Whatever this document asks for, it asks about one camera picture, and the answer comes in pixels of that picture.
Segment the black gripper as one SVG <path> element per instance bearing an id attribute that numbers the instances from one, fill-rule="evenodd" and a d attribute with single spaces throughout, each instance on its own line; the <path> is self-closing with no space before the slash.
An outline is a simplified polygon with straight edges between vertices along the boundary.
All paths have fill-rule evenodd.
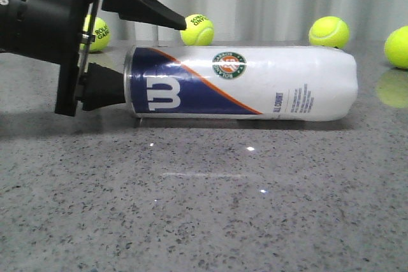
<path id="1" fill-rule="evenodd" d="M 75 116 L 78 102 L 83 111 L 124 104 L 124 75 L 96 63 L 88 63 L 99 0 L 72 0 L 62 48 L 55 113 Z M 103 11 L 122 20 L 186 29 L 185 17 L 158 0 L 102 0 Z"/>

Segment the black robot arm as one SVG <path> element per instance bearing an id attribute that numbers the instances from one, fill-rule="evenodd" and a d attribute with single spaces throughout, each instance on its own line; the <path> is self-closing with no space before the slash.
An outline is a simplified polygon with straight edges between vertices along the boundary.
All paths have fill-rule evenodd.
<path id="1" fill-rule="evenodd" d="M 123 77 L 87 60 L 98 10 L 123 20 L 184 30 L 158 0 L 1 0 L 1 51 L 58 64 L 55 112 L 73 116 L 125 101 Z"/>

